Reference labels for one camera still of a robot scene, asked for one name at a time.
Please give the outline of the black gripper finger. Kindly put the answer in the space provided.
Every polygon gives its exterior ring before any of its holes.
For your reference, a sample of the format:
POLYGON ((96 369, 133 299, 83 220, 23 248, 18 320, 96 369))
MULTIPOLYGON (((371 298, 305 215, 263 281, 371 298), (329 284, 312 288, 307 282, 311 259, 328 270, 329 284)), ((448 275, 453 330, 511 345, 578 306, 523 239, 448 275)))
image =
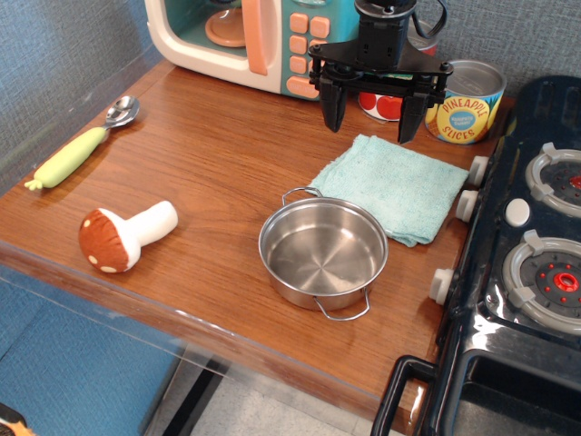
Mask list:
POLYGON ((320 107, 325 125, 336 133, 341 128, 347 103, 346 90, 340 82, 321 77, 320 107))
POLYGON ((428 110, 428 103, 428 93, 415 93, 403 98, 399 118, 398 142, 400 144, 406 144, 415 138, 428 110))

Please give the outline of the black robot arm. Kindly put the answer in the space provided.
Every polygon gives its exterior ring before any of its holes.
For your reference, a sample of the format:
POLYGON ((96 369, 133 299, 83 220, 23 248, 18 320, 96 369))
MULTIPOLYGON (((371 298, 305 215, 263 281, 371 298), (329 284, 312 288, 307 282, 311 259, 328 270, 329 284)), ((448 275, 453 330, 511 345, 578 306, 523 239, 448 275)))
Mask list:
POLYGON ((447 22, 448 7, 442 1, 441 16, 424 32, 415 1, 357 1, 358 36, 347 42, 313 45, 310 83, 320 93, 326 126, 340 129, 349 92, 396 96, 402 99, 398 142, 414 139, 427 110, 444 102, 451 63, 419 51, 408 39, 409 24, 431 39, 447 22))

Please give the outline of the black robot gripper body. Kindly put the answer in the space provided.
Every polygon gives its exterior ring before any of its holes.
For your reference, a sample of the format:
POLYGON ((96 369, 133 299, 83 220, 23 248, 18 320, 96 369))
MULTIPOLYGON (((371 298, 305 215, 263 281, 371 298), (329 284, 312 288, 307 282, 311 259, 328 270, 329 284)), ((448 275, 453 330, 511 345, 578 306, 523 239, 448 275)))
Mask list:
POLYGON ((437 23, 421 28, 414 7, 357 7, 359 26, 355 38, 338 43, 319 43, 309 48, 313 66, 310 83, 319 92, 320 79, 340 82, 346 93, 363 91, 405 97, 428 93, 429 105, 444 101, 453 67, 420 52, 408 40, 409 22, 427 39, 443 29, 448 9, 437 23))

